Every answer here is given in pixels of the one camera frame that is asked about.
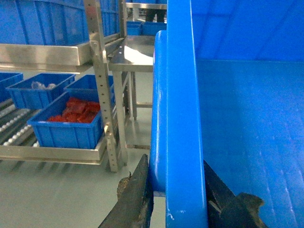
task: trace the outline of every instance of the stainless steel rack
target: stainless steel rack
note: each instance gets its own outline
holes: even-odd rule
[[[122,155],[117,114],[110,100],[106,56],[117,49],[126,36],[125,1],[119,0],[120,33],[107,37],[103,34],[99,0],[84,0],[84,5],[89,42],[72,47],[0,44],[0,69],[81,73],[93,66],[102,109],[103,136],[93,150],[39,147],[31,126],[26,124],[37,111],[15,109],[8,100],[0,104],[0,125],[4,124],[0,128],[0,159],[101,164],[107,152],[111,171],[118,171]],[[128,100],[124,106],[128,112]]]

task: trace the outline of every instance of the stainless steel table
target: stainless steel table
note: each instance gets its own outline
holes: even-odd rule
[[[125,89],[128,87],[127,103],[132,104],[135,121],[137,108],[152,107],[152,103],[136,102],[135,72],[153,72],[154,41],[154,36],[127,36],[109,63],[109,70],[112,70],[114,78],[118,129],[124,163],[128,159],[126,148],[149,149],[143,145],[126,145],[125,123],[129,113],[123,105]]]

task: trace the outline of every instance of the blue plastic panel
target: blue plastic panel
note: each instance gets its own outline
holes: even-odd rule
[[[161,22],[145,22],[142,25],[142,34],[145,36],[155,36],[157,32],[167,29],[166,23]]]
[[[10,98],[10,94],[6,91],[6,87],[18,83],[23,80],[22,73],[4,73],[0,72],[0,102]]]
[[[304,63],[197,61],[204,158],[270,228],[304,227]]]
[[[190,11],[169,1],[174,23],[155,38],[150,172],[154,190],[165,189],[168,228],[208,227]]]
[[[118,33],[118,0],[100,3],[104,35]],[[68,46],[89,40],[82,0],[0,0],[0,28],[0,43],[6,44]]]
[[[83,99],[81,95],[73,96]],[[42,147],[94,149],[102,135],[101,111],[91,123],[46,122],[51,116],[62,114],[69,100],[64,93],[40,113],[28,120],[32,125],[39,145]]]
[[[42,73],[27,80],[7,87],[17,108],[42,109],[63,93],[64,87],[74,82],[75,74],[48,74]],[[32,89],[32,82],[40,82],[46,87],[56,84],[53,89]]]
[[[111,102],[115,104],[113,76],[109,76],[109,86],[111,91]],[[81,79],[74,81],[64,88],[71,96],[81,95],[84,100],[98,100],[98,91],[95,75],[85,75]]]
[[[203,59],[304,60],[304,0],[192,0]]]

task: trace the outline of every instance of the metal shelf frame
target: metal shelf frame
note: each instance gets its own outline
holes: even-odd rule
[[[100,1],[84,0],[84,5],[89,42],[71,47],[0,44],[0,69],[81,73],[93,66],[104,123],[103,136],[93,150],[33,147],[37,140],[32,128],[26,128],[27,119],[34,114],[30,112],[20,118],[18,126],[11,127],[13,131],[4,130],[0,133],[0,138],[6,134],[5,137],[8,139],[23,127],[26,129],[23,137],[20,136],[16,143],[0,145],[0,159],[101,164],[107,152],[111,171],[118,171],[122,163],[121,157],[126,155],[121,152],[116,109],[111,105],[106,57],[114,52],[126,37],[125,0],[119,0],[120,32],[107,37],[103,34]],[[125,109],[128,112],[128,99],[125,102]],[[11,100],[0,104],[0,112],[8,108],[12,108]]]
[[[148,4],[148,3],[126,3],[127,8],[137,8],[137,9],[152,9],[152,10],[166,10],[167,4]]]

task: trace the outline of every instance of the metal shelf tray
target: metal shelf tray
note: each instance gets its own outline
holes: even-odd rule
[[[104,136],[93,150],[33,146],[37,140],[26,122],[35,113],[16,109],[11,100],[0,104],[0,160],[101,164],[107,144]]]

